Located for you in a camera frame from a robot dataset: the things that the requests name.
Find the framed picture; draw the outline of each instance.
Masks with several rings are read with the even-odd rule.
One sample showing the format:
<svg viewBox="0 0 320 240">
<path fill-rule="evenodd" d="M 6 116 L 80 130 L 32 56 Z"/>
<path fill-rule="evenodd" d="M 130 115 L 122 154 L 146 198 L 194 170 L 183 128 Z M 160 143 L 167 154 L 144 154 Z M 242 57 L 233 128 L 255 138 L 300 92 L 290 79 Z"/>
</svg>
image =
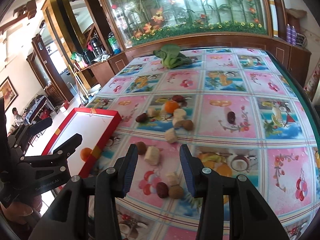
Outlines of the framed picture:
<svg viewBox="0 0 320 240">
<path fill-rule="evenodd" d="M 17 98 L 18 93 L 14 89 L 9 77 L 7 77 L 0 85 L 0 91 L 2 91 L 4 96 L 4 111 L 6 112 L 9 106 Z"/>
</svg>

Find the metal screw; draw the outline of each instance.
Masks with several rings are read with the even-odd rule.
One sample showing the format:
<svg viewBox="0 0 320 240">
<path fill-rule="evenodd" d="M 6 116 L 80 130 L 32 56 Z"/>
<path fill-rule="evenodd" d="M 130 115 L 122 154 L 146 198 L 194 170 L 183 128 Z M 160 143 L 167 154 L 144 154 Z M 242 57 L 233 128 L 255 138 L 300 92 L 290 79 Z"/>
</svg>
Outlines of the metal screw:
<svg viewBox="0 0 320 240">
<path fill-rule="evenodd" d="M 238 176 L 238 179 L 239 179 L 239 181 L 246 181 L 246 180 L 247 180 L 247 177 L 244 176 L 244 175 L 239 175 L 239 176 Z"/>
<path fill-rule="evenodd" d="M 211 171 L 212 171 L 212 170 L 211 170 L 210 168 L 207 168 L 207 167 L 205 167 L 205 168 L 202 169 L 202 172 L 203 172 L 204 174 L 210 174 Z"/>
<path fill-rule="evenodd" d="M 79 175 L 75 175 L 75 176 L 72 176 L 71 181 L 72 182 L 77 182 L 79 179 L 80 179 L 80 176 Z"/>
<path fill-rule="evenodd" d="M 113 174 L 113 173 L 115 173 L 115 172 L 116 172 L 116 169 L 115 169 L 115 168 L 113 168 L 113 167 L 111 167 L 111 168 L 107 168 L 107 169 L 106 169 L 106 172 L 107 172 L 108 174 Z"/>
</svg>

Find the purple bottle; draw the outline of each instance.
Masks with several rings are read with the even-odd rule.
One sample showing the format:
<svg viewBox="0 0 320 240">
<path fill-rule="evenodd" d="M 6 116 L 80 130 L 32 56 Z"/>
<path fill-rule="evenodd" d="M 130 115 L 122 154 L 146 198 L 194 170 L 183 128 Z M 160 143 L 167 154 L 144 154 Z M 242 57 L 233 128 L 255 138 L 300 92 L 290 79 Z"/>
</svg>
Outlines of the purple bottle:
<svg viewBox="0 0 320 240">
<path fill-rule="evenodd" d="M 296 29 L 294 28 L 294 26 L 292 26 L 292 30 L 291 30 L 291 44 L 292 45 L 296 45 L 297 42 L 297 32 Z"/>
<path fill-rule="evenodd" d="M 291 43 L 291 32 L 292 32 L 292 28 L 289 24 L 287 24 L 287 42 Z"/>
</svg>

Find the tile floor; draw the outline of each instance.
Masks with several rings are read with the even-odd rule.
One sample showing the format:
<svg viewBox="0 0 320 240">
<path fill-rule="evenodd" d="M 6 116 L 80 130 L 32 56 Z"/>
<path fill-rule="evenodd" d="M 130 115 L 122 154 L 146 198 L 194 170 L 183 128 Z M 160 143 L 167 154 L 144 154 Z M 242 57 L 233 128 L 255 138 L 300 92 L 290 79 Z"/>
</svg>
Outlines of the tile floor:
<svg viewBox="0 0 320 240">
<path fill-rule="evenodd" d="M 57 128 L 60 126 L 62 121 L 67 117 L 67 115 L 71 112 L 71 110 L 75 107 L 79 107 L 81 104 L 80 98 L 77 95 L 76 97 L 73 98 L 73 100 L 70 103 L 69 108 L 67 109 L 66 112 L 58 112 L 58 114 L 52 114 L 52 125 L 45 130 L 42 136 L 39 138 L 36 138 L 36 140 L 32 143 L 32 146 L 29 146 L 28 151 L 26 152 L 26 156 L 37 156 L 41 155 L 44 148 L 48 144 L 49 140 L 51 139 L 52 135 L 54 132 L 57 130 Z M 43 193 L 42 195 L 42 201 L 43 201 L 43 206 L 40 211 L 41 215 L 43 215 L 48 207 L 51 205 L 51 203 L 54 200 L 54 197 L 50 191 Z"/>
</svg>

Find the tablecloth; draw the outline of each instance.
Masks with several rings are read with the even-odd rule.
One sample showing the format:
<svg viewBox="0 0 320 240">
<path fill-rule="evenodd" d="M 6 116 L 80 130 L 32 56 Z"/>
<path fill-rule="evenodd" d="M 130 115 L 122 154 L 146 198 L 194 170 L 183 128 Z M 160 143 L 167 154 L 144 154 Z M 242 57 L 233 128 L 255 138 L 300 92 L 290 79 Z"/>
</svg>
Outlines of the tablecloth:
<svg viewBox="0 0 320 240">
<path fill-rule="evenodd" d="M 131 143 L 143 141 L 161 153 L 158 166 L 139 156 L 130 192 L 116 200 L 123 238 L 195 239 L 202 200 L 186 189 L 179 160 L 183 143 L 221 175 L 245 174 L 288 236 L 299 238 L 320 205 L 319 135 L 305 101 L 278 62 L 263 50 L 207 48 L 182 53 L 192 64 L 171 70 L 155 56 L 135 58 L 87 106 L 117 110 L 122 117 L 93 175 L 113 166 Z M 172 115 L 158 115 L 146 123 L 135 119 L 149 106 L 160 110 L 174 95 L 185 98 L 181 108 L 195 128 L 176 129 L 179 141 L 169 144 L 164 132 L 172 128 Z M 229 112 L 235 113 L 233 124 L 227 120 Z M 177 173 L 184 188 L 180 200 L 156 194 L 155 185 L 166 183 L 169 172 Z M 227 197 L 224 202 L 224 239 L 228 239 Z"/>
</svg>

